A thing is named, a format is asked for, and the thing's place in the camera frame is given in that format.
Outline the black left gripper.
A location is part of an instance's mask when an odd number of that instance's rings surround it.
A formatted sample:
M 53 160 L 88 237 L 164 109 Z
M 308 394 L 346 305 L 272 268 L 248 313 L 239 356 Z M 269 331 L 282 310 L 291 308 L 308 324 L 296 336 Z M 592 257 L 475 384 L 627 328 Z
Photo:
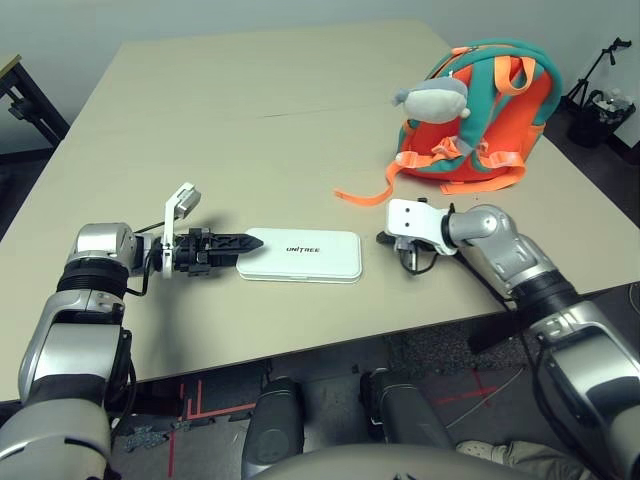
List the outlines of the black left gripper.
M 173 270 L 190 277 L 206 276 L 211 268 L 235 267 L 238 255 L 261 248 L 262 240 L 241 234 L 212 234 L 208 228 L 191 228 L 178 234 L 173 250 Z M 209 249 L 214 252 L 210 265 Z

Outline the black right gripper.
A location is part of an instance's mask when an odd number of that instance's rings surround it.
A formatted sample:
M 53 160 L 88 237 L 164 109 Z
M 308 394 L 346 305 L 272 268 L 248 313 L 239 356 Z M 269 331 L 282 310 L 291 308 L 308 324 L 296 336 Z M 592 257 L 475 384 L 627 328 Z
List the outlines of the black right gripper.
M 422 239 L 406 236 L 395 237 L 385 231 L 376 235 L 376 242 L 380 245 L 394 246 L 394 250 L 400 255 L 418 255 L 420 252 L 439 254 L 432 244 Z

